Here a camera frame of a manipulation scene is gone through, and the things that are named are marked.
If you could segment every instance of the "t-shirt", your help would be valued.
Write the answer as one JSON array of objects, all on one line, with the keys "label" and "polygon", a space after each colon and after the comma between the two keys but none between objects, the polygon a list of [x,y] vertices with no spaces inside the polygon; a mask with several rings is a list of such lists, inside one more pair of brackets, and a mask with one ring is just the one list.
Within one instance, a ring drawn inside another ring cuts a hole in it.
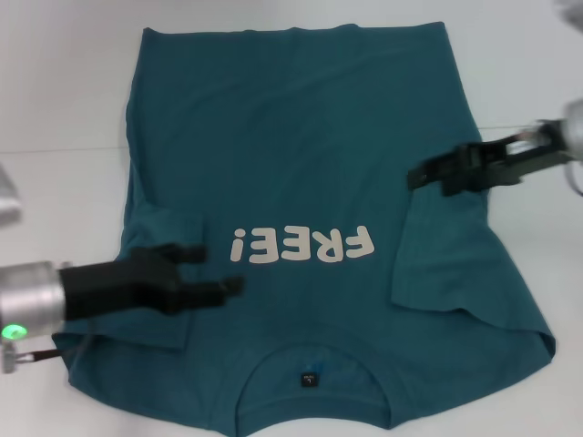
[{"label": "t-shirt", "polygon": [[[514,384],[555,342],[485,193],[407,171],[479,135],[441,23],[165,35],[127,111],[120,256],[204,244],[224,307],[96,319],[70,383],[120,409],[245,436],[328,417],[393,428]],[[72,347],[87,332],[56,336]]]}]

